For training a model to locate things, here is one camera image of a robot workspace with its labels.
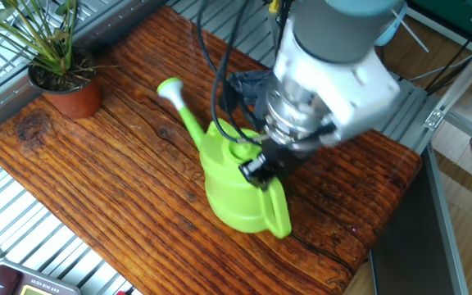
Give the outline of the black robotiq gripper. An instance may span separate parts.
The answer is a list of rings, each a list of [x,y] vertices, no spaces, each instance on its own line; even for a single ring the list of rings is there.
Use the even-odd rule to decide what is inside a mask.
[[[284,179],[309,159],[315,150],[294,151],[271,139],[262,143],[261,153],[238,166],[245,180],[252,185],[261,185],[266,191],[276,179]]]

